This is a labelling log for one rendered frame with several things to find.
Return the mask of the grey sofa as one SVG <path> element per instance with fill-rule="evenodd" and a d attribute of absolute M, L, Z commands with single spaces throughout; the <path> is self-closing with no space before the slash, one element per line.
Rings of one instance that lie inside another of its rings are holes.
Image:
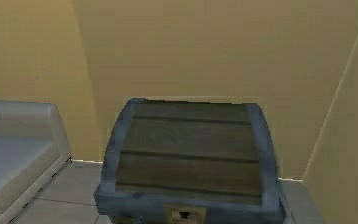
<path fill-rule="evenodd" d="M 70 158 L 56 105 L 0 100 L 0 224 L 9 224 Z"/>

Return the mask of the wooden chest with blue trim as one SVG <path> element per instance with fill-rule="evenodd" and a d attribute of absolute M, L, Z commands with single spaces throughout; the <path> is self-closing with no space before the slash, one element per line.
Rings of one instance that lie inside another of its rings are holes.
<path fill-rule="evenodd" d="M 132 98 L 108 140 L 97 210 L 111 224 L 284 224 L 256 103 Z"/>

